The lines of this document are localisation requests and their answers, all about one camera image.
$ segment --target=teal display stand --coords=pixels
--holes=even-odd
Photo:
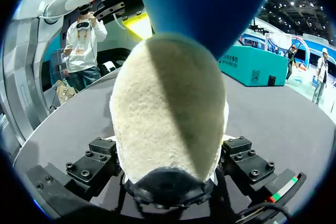
[[[283,86],[288,59],[253,47],[232,46],[218,65],[223,73],[248,87]]]

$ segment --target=person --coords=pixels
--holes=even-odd
[[[317,86],[313,95],[312,102],[319,104],[320,99],[323,95],[324,88],[327,87],[327,76],[328,76],[328,51],[326,48],[322,49],[323,57],[317,61],[317,72],[315,79],[317,79]]]
[[[92,3],[78,8],[80,17],[67,31],[64,55],[67,70],[77,92],[101,78],[97,64],[97,43],[107,36],[103,21],[97,21],[91,12]]]
[[[292,45],[290,50],[288,51],[288,59],[289,59],[288,60],[288,72],[287,72],[285,83],[288,83],[288,78],[292,74],[293,61],[294,61],[294,64],[296,66],[296,61],[295,61],[294,55],[296,54],[297,51],[298,51],[298,49],[296,48],[295,45]]]

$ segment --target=white fuzzy fabric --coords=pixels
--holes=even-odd
[[[139,43],[110,100],[128,178],[136,183],[158,167],[177,167],[207,181],[219,160],[225,97],[217,62],[200,44],[172,34]]]

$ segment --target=white jacket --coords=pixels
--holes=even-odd
[[[324,74],[326,73],[326,71],[327,71],[327,77],[328,77],[328,60],[326,64],[323,56],[317,61],[317,70],[319,71],[319,69],[321,69],[321,71],[318,76],[318,80],[323,82]]]
[[[97,66],[97,42],[102,42],[107,36],[107,31],[103,21],[97,21],[95,26],[91,26],[89,30],[82,29],[78,31],[76,28],[77,21],[74,22],[67,31],[66,46],[73,45],[72,52],[67,60],[67,69],[69,73],[83,71],[88,68]],[[76,54],[76,48],[80,47],[82,54]]]

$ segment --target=qr code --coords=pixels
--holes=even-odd
[[[252,71],[251,82],[258,82],[259,81],[259,74],[260,74],[260,71],[253,70]]]

